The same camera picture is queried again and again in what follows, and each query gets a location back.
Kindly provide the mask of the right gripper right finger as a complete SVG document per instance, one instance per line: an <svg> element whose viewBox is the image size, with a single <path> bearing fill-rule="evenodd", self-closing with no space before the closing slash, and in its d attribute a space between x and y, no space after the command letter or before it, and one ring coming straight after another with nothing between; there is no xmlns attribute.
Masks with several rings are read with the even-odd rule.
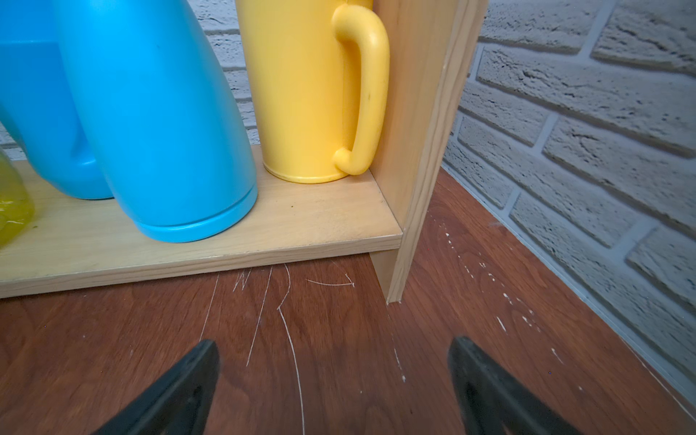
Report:
<svg viewBox="0 0 696 435"><path fill-rule="evenodd" d="M579 433L469 337L452 340L448 367L466 433Z"/></svg>

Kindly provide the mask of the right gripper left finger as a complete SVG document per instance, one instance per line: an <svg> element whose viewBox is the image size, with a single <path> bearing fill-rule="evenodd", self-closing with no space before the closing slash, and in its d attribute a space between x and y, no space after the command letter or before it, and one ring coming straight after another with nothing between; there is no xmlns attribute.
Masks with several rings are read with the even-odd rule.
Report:
<svg viewBox="0 0 696 435"><path fill-rule="evenodd" d="M203 340L95 432L202 434L219 380L217 344Z"/></svg>

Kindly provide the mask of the yellow transparent spray bottle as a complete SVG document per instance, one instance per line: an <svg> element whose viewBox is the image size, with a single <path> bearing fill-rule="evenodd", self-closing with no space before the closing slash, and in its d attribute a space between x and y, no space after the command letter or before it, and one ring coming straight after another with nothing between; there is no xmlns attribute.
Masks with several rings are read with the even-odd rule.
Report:
<svg viewBox="0 0 696 435"><path fill-rule="evenodd" d="M1 152L1 246L15 239L34 218L34 201L5 152Z"/></svg>

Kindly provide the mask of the small blue spray bottle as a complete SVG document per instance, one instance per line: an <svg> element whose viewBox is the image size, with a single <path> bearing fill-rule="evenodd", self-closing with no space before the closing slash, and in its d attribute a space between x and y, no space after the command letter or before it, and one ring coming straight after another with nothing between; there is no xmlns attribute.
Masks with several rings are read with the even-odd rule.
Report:
<svg viewBox="0 0 696 435"><path fill-rule="evenodd" d="M58 45L96 162L124 213L169 243L231 228L257 201L239 107L186 1L56 1Z"/></svg>

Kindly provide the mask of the blue pressure sprayer black handle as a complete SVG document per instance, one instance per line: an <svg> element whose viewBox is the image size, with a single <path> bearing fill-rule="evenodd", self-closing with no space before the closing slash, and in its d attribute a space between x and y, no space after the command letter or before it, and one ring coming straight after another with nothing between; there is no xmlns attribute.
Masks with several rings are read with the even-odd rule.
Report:
<svg viewBox="0 0 696 435"><path fill-rule="evenodd" d="M1 123L45 181L76 199L111 199L76 112L50 1L1 3Z"/></svg>

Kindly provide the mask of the yellow watering can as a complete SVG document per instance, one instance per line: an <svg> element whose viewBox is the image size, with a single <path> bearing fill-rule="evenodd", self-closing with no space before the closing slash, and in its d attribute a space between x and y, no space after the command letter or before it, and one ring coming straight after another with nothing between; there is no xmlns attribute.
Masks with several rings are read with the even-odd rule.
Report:
<svg viewBox="0 0 696 435"><path fill-rule="evenodd" d="M238 1L266 170L296 183L366 172L378 149L390 43L371 1Z"/></svg>

